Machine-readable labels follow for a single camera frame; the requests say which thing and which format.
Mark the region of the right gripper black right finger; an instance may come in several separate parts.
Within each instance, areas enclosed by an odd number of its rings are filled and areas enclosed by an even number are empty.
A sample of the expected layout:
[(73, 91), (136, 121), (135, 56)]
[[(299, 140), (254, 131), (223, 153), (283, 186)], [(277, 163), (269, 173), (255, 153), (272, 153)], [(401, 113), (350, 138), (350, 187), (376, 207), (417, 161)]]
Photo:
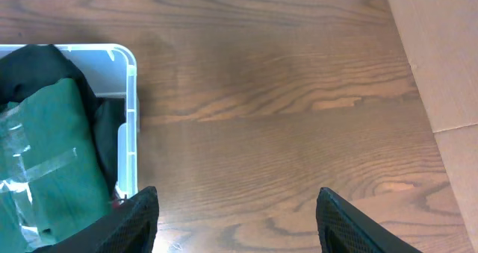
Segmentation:
[(316, 220), (325, 253), (420, 253), (328, 187), (317, 197)]

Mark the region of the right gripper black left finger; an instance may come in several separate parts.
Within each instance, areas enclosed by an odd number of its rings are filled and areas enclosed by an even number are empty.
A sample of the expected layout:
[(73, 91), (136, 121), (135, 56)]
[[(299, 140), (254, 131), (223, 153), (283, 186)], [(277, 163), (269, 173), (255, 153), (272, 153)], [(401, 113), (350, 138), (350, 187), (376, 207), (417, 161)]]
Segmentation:
[(34, 253), (152, 253), (158, 214), (158, 193), (149, 186), (84, 230)]

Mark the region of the dark green garment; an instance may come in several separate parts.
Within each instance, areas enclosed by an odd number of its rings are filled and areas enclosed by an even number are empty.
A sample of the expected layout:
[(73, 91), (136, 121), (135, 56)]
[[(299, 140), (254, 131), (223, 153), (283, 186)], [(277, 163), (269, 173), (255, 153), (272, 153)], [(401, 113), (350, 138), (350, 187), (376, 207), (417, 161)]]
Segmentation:
[(111, 212), (76, 83), (44, 87), (1, 113), (1, 251), (31, 252)]

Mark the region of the black garment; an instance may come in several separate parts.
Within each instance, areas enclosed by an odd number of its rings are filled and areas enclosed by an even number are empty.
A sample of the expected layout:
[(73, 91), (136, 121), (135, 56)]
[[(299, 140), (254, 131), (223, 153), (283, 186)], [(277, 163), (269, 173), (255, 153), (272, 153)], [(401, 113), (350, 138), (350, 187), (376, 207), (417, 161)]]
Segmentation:
[(117, 132), (125, 123), (125, 100), (95, 96), (83, 72), (59, 49), (26, 45), (1, 59), (1, 109), (21, 102), (62, 78), (76, 82), (84, 106), (96, 156), (110, 194), (117, 182)]

